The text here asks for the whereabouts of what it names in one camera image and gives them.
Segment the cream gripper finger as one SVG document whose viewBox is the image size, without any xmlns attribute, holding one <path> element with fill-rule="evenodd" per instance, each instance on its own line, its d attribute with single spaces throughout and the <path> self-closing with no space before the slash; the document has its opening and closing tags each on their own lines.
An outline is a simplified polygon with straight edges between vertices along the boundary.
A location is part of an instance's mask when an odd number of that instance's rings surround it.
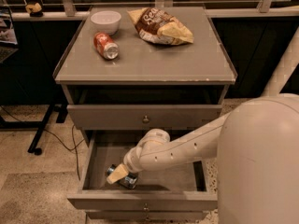
<svg viewBox="0 0 299 224">
<path fill-rule="evenodd" d="M 113 184 L 129 174 L 128 169 L 124 164 L 119 164 L 114 169 L 109 168 L 109 174 L 107 176 L 107 182 Z"/>
</svg>

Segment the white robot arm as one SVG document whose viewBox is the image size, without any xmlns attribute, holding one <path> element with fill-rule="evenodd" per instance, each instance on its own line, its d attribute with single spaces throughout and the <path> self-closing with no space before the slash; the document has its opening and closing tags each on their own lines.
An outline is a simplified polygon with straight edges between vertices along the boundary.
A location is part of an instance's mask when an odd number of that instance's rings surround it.
<svg viewBox="0 0 299 224">
<path fill-rule="evenodd" d="M 219 224 L 299 224 L 299 100 L 251 99 L 172 141 L 153 129 L 107 177 L 160 171 L 215 157 Z"/>
</svg>

